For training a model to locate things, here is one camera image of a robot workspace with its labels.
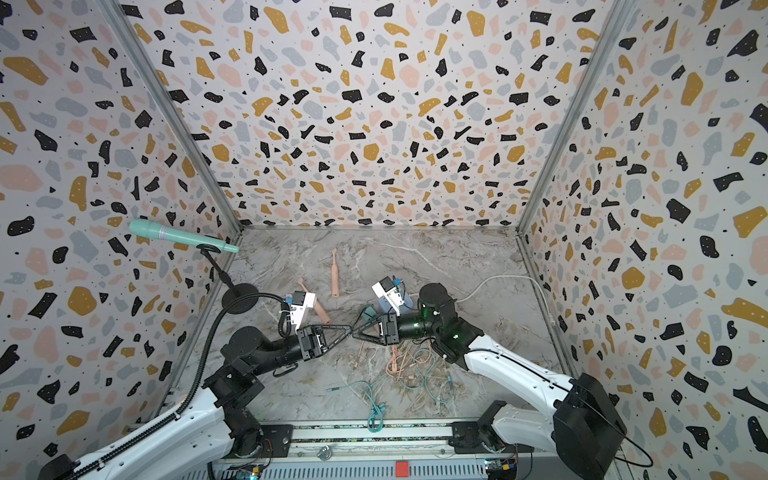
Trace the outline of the green charger plug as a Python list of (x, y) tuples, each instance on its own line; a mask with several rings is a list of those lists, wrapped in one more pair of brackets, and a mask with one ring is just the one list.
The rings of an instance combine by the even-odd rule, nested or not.
[(360, 322), (367, 324), (377, 318), (377, 311), (373, 306), (366, 306), (360, 315)]

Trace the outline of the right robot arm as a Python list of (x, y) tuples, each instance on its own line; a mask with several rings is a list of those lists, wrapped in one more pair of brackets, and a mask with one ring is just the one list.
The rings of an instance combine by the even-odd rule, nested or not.
[(435, 358), (494, 381), (528, 403), (526, 410), (496, 400), (473, 421), (452, 424), (450, 445), (458, 453), (509, 452), (519, 445), (557, 454), (581, 479), (603, 479), (619, 461), (629, 437), (602, 384), (539, 366), (503, 347), (457, 309), (440, 283), (405, 298), (398, 279), (384, 278), (372, 290), (381, 311), (357, 327), (354, 338), (383, 346), (426, 340)]

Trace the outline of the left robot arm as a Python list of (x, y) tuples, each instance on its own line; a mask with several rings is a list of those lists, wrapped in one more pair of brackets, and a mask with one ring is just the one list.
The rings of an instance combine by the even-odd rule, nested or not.
[(228, 455), (249, 458), (269, 445), (261, 423), (248, 406), (264, 385), (261, 376), (284, 375), (302, 361), (328, 353), (351, 332), (338, 326), (328, 342), (326, 325), (302, 323), (316, 304), (312, 293), (295, 292), (281, 304), (281, 326), (293, 328), (277, 340), (256, 327), (236, 331), (222, 349), (223, 364), (206, 375), (208, 356), (200, 358), (186, 397), (173, 409), (123, 440), (78, 460), (62, 454), (41, 469), (42, 479), (171, 479)]

